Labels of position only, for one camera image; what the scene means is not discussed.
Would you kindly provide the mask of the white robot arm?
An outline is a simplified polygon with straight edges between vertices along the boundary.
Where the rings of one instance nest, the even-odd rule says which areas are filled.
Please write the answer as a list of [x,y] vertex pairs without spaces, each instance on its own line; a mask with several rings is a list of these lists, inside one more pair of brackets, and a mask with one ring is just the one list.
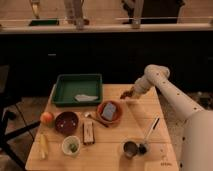
[[206,110],[172,84],[168,67],[148,65],[131,90],[139,98],[157,87],[178,117],[185,122],[182,139],[180,171],[213,171],[213,110]]

